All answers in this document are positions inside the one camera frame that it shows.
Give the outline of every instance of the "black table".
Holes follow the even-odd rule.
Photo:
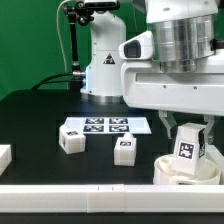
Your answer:
[[[146,117],[152,135],[135,135],[135,167],[115,167],[116,135],[86,135],[86,152],[67,155],[58,144],[59,128],[73,117]],[[199,115],[176,114],[179,124],[203,122]],[[216,146],[222,148],[215,127]],[[0,144],[13,146],[13,161],[0,184],[152,184],[156,158],[172,153],[174,140],[157,111],[129,108],[125,103],[99,104],[68,91],[16,91],[0,102]],[[0,223],[221,223],[223,214],[0,214]]]

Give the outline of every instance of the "cable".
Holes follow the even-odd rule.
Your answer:
[[[134,16],[134,23],[135,23],[135,32],[136,32],[136,35],[138,35],[138,25],[137,25],[137,18],[136,18],[136,9],[135,9],[134,6],[133,6],[133,16]]]
[[[31,89],[32,90],[37,90],[43,83],[46,83],[48,82],[49,80],[52,80],[52,79],[56,79],[56,78],[60,78],[60,77],[65,77],[65,76],[72,76],[72,73],[65,73],[65,74],[58,74],[58,75],[53,75],[53,76],[50,76],[46,79],[43,79],[42,81],[40,81],[38,84],[36,84],[35,86],[33,86]]]
[[[65,55],[65,49],[64,49],[62,37],[61,37],[61,31],[60,31],[60,25],[59,25],[59,18],[60,18],[59,13],[60,13],[60,9],[61,9],[62,5],[64,5],[66,2],[72,2],[72,1],[75,1],[75,0],[65,0],[65,1],[61,2],[61,4],[58,6],[57,17],[56,17],[57,33],[58,33],[58,38],[59,38],[59,42],[60,42],[60,46],[61,46],[61,52],[62,52],[62,56],[63,56],[65,72],[68,72],[68,64],[67,64],[67,59],[66,59],[66,55]]]
[[[35,89],[32,88],[32,90],[37,90],[40,86],[42,85],[45,85],[45,84],[54,84],[54,83],[69,83],[69,82],[79,82],[79,80],[74,80],[74,79],[71,79],[71,80],[61,80],[61,81],[50,81],[50,82],[42,82],[40,83],[39,85],[36,85],[35,86]]]

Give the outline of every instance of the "white cube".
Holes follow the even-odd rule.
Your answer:
[[[172,169],[196,175],[205,165],[205,144],[199,143],[199,132],[205,125],[187,123],[178,127]]]
[[[0,145],[0,175],[4,172],[6,167],[12,161],[11,146]]]
[[[60,127],[59,144],[67,154],[85,151],[86,137],[77,129],[70,129],[66,125]]]
[[[114,165],[134,166],[136,158],[136,138],[119,137],[114,148]]]

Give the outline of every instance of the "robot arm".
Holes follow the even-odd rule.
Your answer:
[[[200,167],[205,164],[205,145],[207,150],[211,143],[214,116],[224,116],[224,44],[216,40],[215,31],[222,4],[146,0],[138,8],[146,9],[148,30],[119,47],[127,60],[121,69],[125,102],[159,111],[169,137],[176,133],[172,169],[192,177],[204,172]],[[207,126],[177,127],[172,112],[203,114]]]

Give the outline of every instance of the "green backdrop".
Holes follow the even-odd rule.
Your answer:
[[[0,7],[0,99],[8,93],[30,89],[42,79],[64,72],[56,31],[56,11],[61,0],[1,0]],[[115,12],[127,25],[127,38],[136,35],[133,8],[122,4]],[[137,11],[139,32],[146,28],[145,16]],[[219,36],[224,37],[224,10],[220,11]],[[61,12],[60,26],[66,55],[71,62],[70,33],[67,18]],[[90,62],[89,27],[78,26],[80,64]],[[66,84],[47,88],[66,88]]]

